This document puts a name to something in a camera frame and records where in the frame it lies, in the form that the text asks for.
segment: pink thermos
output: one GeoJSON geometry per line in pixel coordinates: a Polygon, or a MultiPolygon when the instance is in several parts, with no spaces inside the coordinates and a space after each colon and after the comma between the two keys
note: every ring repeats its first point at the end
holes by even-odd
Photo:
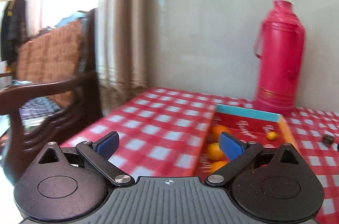
{"type": "Polygon", "coordinates": [[[294,109],[304,41],[305,28],[293,13],[292,3],[275,0],[254,45],[261,59],[255,109],[282,115],[294,109]]]}

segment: chair armrest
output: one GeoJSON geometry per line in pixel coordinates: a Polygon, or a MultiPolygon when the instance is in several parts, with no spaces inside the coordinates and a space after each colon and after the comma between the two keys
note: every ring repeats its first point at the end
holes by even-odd
{"type": "Polygon", "coordinates": [[[13,76],[13,72],[0,73],[0,78],[13,76]]]}
{"type": "Polygon", "coordinates": [[[89,80],[96,79],[96,72],[81,72],[60,82],[11,86],[0,90],[0,115],[19,109],[30,99],[71,91],[89,80]]]}

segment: orange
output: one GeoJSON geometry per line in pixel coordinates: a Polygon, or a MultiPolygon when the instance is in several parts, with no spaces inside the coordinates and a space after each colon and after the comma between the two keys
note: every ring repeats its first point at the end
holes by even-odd
{"type": "Polygon", "coordinates": [[[274,131],[270,131],[269,133],[266,134],[266,138],[269,139],[270,141],[276,140],[278,137],[278,134],[274,131]]]}
{"type": "Polygon", "coordinates": [[[222,132],[227,132],[227,133],[231,134],[230,129],[228,129],[225,126],[221,126],[221,125],[212,127],[211,132],[212,132],[212,135],[213,135],[213,138],[214,138],[215,142],[219,142],[219,135],[222,132]]]}
{"type": "Polygon", "coordinates": [[[228,163],[227,161],[213,162],[211,165],[211,173],[214,173],[215,171],[217,171],[219,168],[223,167],[227,163],[228,163]]]}
{"type": "Polygon", "coordinates": [[[220,150],[218,143],[212,143],[212,144],[207,145],[207,153],[211,161],[220,161],[224,157],[224,154],[220,150]]]}

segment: metal screw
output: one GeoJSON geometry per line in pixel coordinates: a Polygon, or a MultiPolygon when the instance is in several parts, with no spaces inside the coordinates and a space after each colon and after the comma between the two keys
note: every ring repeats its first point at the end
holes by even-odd
{"type": "Polygon", "coordinates": [[[128,183],[129,181],[132,180],[132,178],[129,175],[121,174],[121,175],[116,176],[114,180],[115,182],[119,184],[123,184],[123,183],[128,183]]]}
{"type": "Polygon", "coordinates": [[[221,183],[224,181],[224,178],[221,175],[213,174],[207,177],[207,180],[211,183],[221,183]]]}

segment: woven cushion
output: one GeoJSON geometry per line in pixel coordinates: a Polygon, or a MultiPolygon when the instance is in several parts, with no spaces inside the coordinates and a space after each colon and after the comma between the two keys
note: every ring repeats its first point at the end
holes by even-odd
{"type": "MultiPolygon", "coordinates": [[[[57,82],[68,79],[79,68],[80,50],[83,44],[81,20],[53,30],[47,48],[42,82],[57,82]]],[[[72,93],[66,92],[49,97],[62,107],[72,102],[72,93]]]]}
{"type": "Polygon", "coordinates": [[[17,77],[19,81],[26,81],[28,75],[28,66],[31,53],[32,42],[26,42],[20,47],[18,56],[17,77]]]}
{"type": "Polygon", "coordinates": [[[31,56],[28,64],[27,81],[34,83],[42,82],[49,40],[50,34],[45,34],[31,41],[31,56]]]}

